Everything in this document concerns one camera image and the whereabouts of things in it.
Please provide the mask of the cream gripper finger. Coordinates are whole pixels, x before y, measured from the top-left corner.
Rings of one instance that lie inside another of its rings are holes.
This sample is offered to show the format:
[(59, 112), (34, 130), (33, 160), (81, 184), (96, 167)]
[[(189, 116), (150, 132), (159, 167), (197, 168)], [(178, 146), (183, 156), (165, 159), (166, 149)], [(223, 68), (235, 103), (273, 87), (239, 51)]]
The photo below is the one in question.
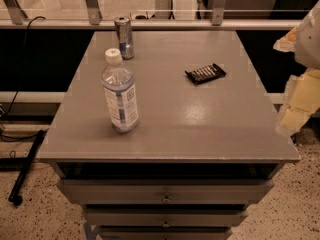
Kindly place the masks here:
[(319, 109), (320, 70), (308, 68), (299, 77), (291, 75), (278, 114), (276, 132), (286, 137), (298, 133)]
[(298, 27), (291, 29), (286, 35), (278, 39), (273, 49), (280, 52), (294, 52)]

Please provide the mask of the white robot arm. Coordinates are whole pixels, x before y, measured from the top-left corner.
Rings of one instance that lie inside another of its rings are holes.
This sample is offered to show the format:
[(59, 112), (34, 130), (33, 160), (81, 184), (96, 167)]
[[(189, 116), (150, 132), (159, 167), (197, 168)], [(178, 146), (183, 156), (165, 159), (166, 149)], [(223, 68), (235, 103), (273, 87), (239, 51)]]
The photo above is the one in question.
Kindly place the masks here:
[(292, 136), (320, 109), (320, 1), (273, 49), (293, 52), (295, 61), (306, 67), (301, 76), (289, 77), (275, 127), (278, 134)]

